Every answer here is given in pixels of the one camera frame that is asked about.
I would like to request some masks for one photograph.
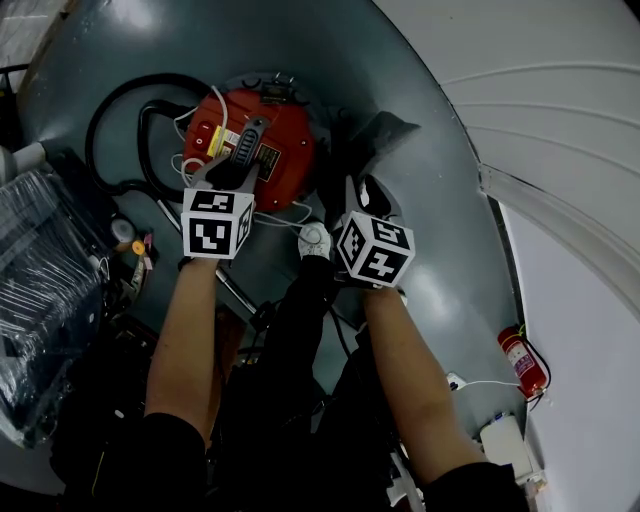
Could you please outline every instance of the black pants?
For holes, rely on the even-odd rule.
[[[312,366],[334,296],[332,264],[305,257],[271,322],[259,362],[232,374],[216,429],[220,509],[266,509],[276,503],[280,510],[348,504],[388,509],[388,444],[360,384],[365,375],[373,382],[367,388],[379,396],[370,351],[354,354],[358,373],[347,365],[317,433],[310,433]]]

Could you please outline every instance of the forearm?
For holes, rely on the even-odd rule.
[[[193,425],[207,425],[214,367],[215,260],[186,265],[171,299],[153,356],[145,415],[166,413]]]
[[[380,382],[421,479],[430,482],[461,465],[483,461],[457,424],[446,376],[400,294],[391,289],[365,292],[364,305]]]

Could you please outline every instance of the white sneaker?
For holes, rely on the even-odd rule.
[[[300,258],[304,258],[305,256],[322,256],[329,260],[331,243],[331,235],[322,222],[305,224],[298,235]]]

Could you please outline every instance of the electrical outlet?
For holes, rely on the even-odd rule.
[[[451,388],[451,391],[457,391],[467,385],[467,381],[455,372],[447,373],[447,381],[449,382],[449,388]]]

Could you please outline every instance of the fire extinguisher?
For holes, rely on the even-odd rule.
[[[498,336],[498,343],[522,383],[521,390],[530,399],[544,392],[549,382],[529,347],[529,342],[516,327],[507,327]]]

